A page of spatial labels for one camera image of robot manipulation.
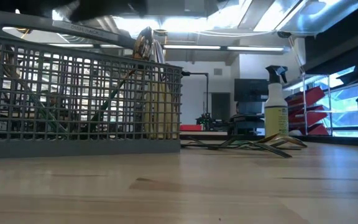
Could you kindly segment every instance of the spray bottle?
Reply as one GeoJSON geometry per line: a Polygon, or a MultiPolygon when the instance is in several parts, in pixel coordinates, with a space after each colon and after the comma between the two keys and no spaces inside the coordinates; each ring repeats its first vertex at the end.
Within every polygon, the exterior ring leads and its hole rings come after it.
{"type": "Polygon", "coordinates": [[[288,135],[288,103],[283,97],[281,79],[287,82],[285,72],[287,67],[271,65],[266,67],[269,72],[268,99],[265,103],[265,135],[288,135]]]}

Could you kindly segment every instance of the red object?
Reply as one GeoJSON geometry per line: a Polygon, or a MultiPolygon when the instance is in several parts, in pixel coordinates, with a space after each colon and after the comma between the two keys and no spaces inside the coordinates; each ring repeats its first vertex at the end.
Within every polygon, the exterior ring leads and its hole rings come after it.
{"type": "MultiPolygon", "coordinates": [[[[306,106],[311,106],[325,96],[320,86],[306,90],[306,106]]],[[[288,103],[290,111],[303,108],[303,92],[295,93],[287,98],[285,101],[288,103]]]]}
{"type": "MultiPolygon", "coordinates": [[[[299,127],[299,128],[293,128],[290,129],[292,130],[299,130],[302,132],[302,134],[306,134],[305,133],[305,127],[299,127]]],[[[311,127],[308,128],[308,135],[328,135],[327,129],[324,127],[323,124],[314,124],[311,127]]]]}
{"type": "Polygon", "coordinates": [[[182,124],[180,131],[202,131],[202,127],[199,124],[182,124]]]}
{"type": "MultiPolygon", "coordinates": [[[[306,109],[307,111],[315,111],[315,110],[324,110],[324,107],[322,105],[319,106],[312,106],[306,109]]],[[[296,110],[293,112],[290,112],[290,114],[288,115],[288,122],[290,127],[299,127],[299,126],[303,126],[305,127],[305,116],[304,116],[304,111],[303,108],[301,108],[300,110],[296,110]]],[[[308,126],[312,126],[314,124],[316,124],[318,121],[326,118],[328,116],[327,113],[313,113],[313,112],[309,112],[306,117],[307,117],[307,122],[308,122],[308,126]]]]}

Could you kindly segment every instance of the wooden tabletop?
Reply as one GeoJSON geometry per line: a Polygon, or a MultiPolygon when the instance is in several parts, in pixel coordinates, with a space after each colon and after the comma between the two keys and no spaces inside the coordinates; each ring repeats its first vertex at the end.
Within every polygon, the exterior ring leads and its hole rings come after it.
{"type": "Polygon", "coordinates": [[[358,223],[358,147],[0,159],[0,223],[358,223]]]}

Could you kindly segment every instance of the black monitor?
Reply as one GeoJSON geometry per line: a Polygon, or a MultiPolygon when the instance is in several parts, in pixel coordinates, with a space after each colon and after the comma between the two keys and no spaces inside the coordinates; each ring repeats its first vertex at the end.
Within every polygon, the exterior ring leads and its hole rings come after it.
{"type": "Polygon", "coordinates": [[[234,101],[264,102],[269,95],[268,85],[268,80],[237,78],[234,80],[234,101]]]}

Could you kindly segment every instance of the basket handle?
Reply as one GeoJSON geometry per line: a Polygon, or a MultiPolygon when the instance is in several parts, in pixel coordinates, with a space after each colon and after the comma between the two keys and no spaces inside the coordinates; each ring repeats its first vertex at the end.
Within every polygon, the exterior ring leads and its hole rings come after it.
{"type": "Polygon", "coordinates": [[[69,22],[54,21],[52,19],[16,14],[0,11],[0,36],[12,38],[11,34],[4,32],[3,27],[18,27],[26,29],[56,32],[61,34],[75,35],[88,39],[98,40],[109,44],[118,45],[127,49],[133,49],[135,40],[123,35],[114,34],[100,29],[71,24],[69,22]]]}

